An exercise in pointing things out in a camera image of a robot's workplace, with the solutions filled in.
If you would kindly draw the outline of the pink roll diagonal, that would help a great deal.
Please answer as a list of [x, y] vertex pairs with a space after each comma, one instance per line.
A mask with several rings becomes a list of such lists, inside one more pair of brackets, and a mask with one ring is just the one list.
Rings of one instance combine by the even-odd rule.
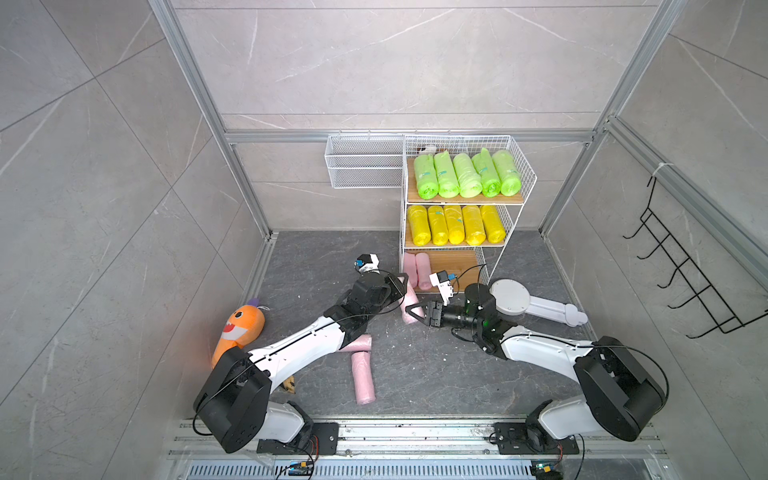
[[415, 289], [418, 285], [418, 270], [414, 254], [403, 253], [403, 271], [408, 275], [409, 285]]

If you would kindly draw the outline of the yellow roll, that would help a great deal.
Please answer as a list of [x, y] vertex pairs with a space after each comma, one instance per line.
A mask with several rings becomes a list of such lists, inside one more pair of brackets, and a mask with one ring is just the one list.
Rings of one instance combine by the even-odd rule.
[[431, 241], [427, 209], [422, 205], [411, 205], [406, 214], [413, 244], [417, 247], [427, 245]]
[[432, 243], [438, 247], [446, 245], [449, 241], [449, 230], [443, 207], [430, 206], [428, 208], [428, 220]]

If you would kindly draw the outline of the yellow roll diagonal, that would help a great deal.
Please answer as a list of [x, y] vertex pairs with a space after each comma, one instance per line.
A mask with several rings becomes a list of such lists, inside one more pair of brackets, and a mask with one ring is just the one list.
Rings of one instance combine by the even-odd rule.
[[459, 205], [446, 205], [444, 216], [448, 230], [448, 240], [452, 245], [460, 245], [465, 240], [465, 228], [462, 209]]

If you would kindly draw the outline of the yellow roll horizontal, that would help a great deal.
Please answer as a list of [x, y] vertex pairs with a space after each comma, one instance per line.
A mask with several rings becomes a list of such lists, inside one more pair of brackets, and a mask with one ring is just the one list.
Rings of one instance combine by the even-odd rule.
[[476, 205], [466, 205], [462, 208], [465, 228], [465, 240], [471, 246], [482, 245], [486, 241], [480, 208]]
[[506, 230], [497, 207], [482, 205], [480, 212], [486, 232], [486, 240], [490, 244], [502, 244], [506, 238]]

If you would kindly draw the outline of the green roll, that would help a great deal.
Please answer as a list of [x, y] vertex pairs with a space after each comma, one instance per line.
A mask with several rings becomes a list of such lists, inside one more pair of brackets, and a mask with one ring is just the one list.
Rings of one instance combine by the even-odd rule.
[[419, 197], [431, 200], [439, 193], [439, 183], [434, 164], [434, 156], [422, 154], [414, 159], [414, 175]]
[[434, 156], [434, 167], [439, 195], [445, 199], [458, 196], [460, 187], [450, 153], [448, 151], [437, 153]]
[[472, 163], [480, 177], [482, 194], [487, 198], [496, 197], [501, 191], [501, 180], [489, 150], [482, 148], [472, 157]]
[[482, 193], [482, 180], [474, 168], [471, 158], [460, 153], [453, 158], [454, 171], [458, 180], [459, 194], [463, 198], [473, 198]]

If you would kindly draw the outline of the green roll diagonal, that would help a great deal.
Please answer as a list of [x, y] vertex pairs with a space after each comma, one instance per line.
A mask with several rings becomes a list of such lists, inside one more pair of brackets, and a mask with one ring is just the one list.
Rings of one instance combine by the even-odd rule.
[[517, 195], [522, 189], [522, 179], [515, 157], [507, 150], [499, 150], [492, 155], [492, 160], [501, 182], [501, 194], [507, 197]]

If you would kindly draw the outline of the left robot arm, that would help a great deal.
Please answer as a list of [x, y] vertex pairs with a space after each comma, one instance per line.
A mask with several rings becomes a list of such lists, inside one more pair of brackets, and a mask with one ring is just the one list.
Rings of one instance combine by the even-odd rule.
[[228, 349], [193, 402], [193, 419], [201, 420], [228, 454], [254, 439], [307, 448], [314, 422], [292, 401], [271, 401], [271, 394], [304, 367], [357, 340], [371, 319], [399, 306], [408, 286], [405, 273], [362, 273], [344, 297], [306, 328], [249, 352]]

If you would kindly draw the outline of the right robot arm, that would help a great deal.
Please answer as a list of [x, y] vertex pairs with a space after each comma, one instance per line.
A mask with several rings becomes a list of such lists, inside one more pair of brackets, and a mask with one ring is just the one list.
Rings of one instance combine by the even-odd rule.
[[632, 442], [669, 398], [669, 384], [658, 383], [638, 361], [640, 351], [618, 339], [565, 339], [530, 330], [509, 316], [530, 313], [552, 317], [568, 326], [586, 322], [572, 304], [538, 300], [517, 281], [466, 287], [462, 304], [448, 297], [437, 301], [408, 301], [407, 319], [428, 327], [470, 331], [470, 342], [498, 358], [532, 364], [563, 375], [580, 387], [565, 400], [542, 402], [525, 420], [516, 437], [535, 452], [545, 452], [571, 436], [605, 431]]

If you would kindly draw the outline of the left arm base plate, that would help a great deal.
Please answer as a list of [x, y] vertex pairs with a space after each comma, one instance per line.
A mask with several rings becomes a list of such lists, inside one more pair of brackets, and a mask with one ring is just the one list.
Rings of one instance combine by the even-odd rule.
[[274, 455], [335, 455], [339, 441], [339, 427], [337, 422], [313, 423], [311, 426], [303, 427], [288, 443], [259, 440], [257, 452]]

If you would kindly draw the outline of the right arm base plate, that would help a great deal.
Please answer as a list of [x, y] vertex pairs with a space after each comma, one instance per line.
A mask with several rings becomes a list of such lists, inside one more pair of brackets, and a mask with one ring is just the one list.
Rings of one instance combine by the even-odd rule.
[[538, 426], [524, 422], [497, 422], [488, 437], [502, 455], [571, 455], [580, 452], [572, 437], [556, 440]]

